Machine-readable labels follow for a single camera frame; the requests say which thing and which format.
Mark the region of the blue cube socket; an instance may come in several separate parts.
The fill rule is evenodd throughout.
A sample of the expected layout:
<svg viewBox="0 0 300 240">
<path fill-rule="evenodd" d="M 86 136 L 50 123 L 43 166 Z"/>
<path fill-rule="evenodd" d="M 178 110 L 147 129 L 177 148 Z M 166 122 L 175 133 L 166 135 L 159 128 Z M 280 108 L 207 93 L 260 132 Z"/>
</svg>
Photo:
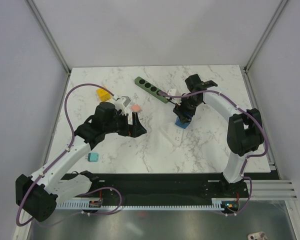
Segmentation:
<svg viewBox="0 0 300 240">
<path fill-rule="evenodd" d="M 186 123 L 181 123 L 181 120 L 179 117 L 177 117 L 176 121 L 175 121 L 175 125 L 182 128 L 182 129 L 186 129 L 189 125 L 190 122 L 186 122 Z"/>
</svg>

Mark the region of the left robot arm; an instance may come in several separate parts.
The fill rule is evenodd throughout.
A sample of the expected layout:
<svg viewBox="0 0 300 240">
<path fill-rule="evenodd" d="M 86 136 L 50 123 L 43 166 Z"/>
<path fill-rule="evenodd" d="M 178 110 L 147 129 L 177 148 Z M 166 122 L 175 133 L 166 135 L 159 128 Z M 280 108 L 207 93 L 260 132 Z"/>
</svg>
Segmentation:
<svg viewBox="0 0 300 240">
<path fill-rule="evenodd" d="M 83 171 L 70 180 L 63 176 L 81 158 L 105 139 L 107 134 L 137 138 L 147 133 L 139 121 L 138 113 L 128 115 L 110 102 L 100 103 L 93 115 L 74 131 L 70 144 L 55 159 L 47 162 L 30 176 L 20 175 L 15 181 L 15 200 L 18 211 L 25 211 L 39 222 L 45 221 L 56 206 L 73 197 L 87 194 L 96 196 L 100 185 L 89 171 Z"/>
</svg>

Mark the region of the white triangular power strip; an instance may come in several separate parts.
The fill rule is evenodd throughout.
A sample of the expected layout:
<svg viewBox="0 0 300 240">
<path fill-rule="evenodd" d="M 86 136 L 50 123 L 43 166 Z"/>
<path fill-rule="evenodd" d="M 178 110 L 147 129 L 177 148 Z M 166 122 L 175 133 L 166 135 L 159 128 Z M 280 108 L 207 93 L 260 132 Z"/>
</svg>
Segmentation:
<svg viewBox="0 0 300 240">
<path fill-rule="evenodd" d="M 183 133 L 185 129 L 170 122 L 160 127 L 162 135 L 174 146 L 179 147 L 182 143 Z"/>
</svg>

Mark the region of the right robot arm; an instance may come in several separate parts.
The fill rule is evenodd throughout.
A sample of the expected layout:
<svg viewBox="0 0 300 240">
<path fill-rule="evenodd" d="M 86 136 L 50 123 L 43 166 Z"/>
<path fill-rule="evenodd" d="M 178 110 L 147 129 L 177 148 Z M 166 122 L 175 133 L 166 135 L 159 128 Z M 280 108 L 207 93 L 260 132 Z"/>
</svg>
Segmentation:
<svg viewBox="0 0 300 240">
<path fill-rule="evenodd" d="M 177 126 L 187 128 L 200 104 L 210 105 L 228 122 L 226 142 L 230 156 L 222 173 L 224 181 L 219 184 L 219 191 L 230 197 L 237 191 L 236 183 L 243 179 L 248 159 L 255 156 L 254 152 L 265 141 L 261 113 L 256 108 L 241 109 L 221 93 L 214 81 L 204 82 L 198 74 L 189 76 L 185 83 L 189 93 L 174 98 Z"/>
</svg>

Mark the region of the teal plug adapter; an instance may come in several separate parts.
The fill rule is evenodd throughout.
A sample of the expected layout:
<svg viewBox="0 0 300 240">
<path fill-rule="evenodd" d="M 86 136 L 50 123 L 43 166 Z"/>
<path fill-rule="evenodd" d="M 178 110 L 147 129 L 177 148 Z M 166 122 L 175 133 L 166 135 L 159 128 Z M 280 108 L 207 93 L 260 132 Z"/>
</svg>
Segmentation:
<svg viewBox="0 0 300 240">
<path fill-rule="evenodd" d="M 96 152 L 90 152 L 85 157 L 90 163 L 97 163 L 99 161 L 99 154 Z"/>
</svg>

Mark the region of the yellow cube socket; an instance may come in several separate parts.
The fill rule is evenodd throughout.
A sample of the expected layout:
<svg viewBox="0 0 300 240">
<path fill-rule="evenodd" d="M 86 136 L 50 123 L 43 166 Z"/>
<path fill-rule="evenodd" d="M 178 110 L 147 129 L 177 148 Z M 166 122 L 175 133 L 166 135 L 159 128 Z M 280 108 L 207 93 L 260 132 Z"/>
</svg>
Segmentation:
<svg viewBox="0 0 300 240">
<path fill-rule="evenodd" d="M 96 93 L 101 102 L 106 102 L 112 98 L 112 95 L 108 91 L 106 91 L 102 88 L 98 88 L 96 90 Z"/>
</svg>

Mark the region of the green power strip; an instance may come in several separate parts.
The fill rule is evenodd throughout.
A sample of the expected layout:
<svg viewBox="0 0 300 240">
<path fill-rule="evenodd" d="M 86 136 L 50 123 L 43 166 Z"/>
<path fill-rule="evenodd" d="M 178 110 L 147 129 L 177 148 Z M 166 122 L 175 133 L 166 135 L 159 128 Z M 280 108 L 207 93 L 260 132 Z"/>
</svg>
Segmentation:
<svg viewBox="0 0 300 240">
<path fill-rule="evenodd" d="M 159 92 L 161 91 L 161 89 L 154 86 L 153 84 L 149 83 L 142 77 L 138 76 L 137 78 L 135 78 L 134 83 L 135 83 L 135 85 L 137 85 L 142 90 L 146 91 L 147 93 L 149 93 L 150 95 L 152 95 L 153 97 L 155 97 L 156 99 L 161 101 L 162 103 L 164 103 L 164 104 L 168 103 L 167 98 L 160 95 Z"/>
</svg>

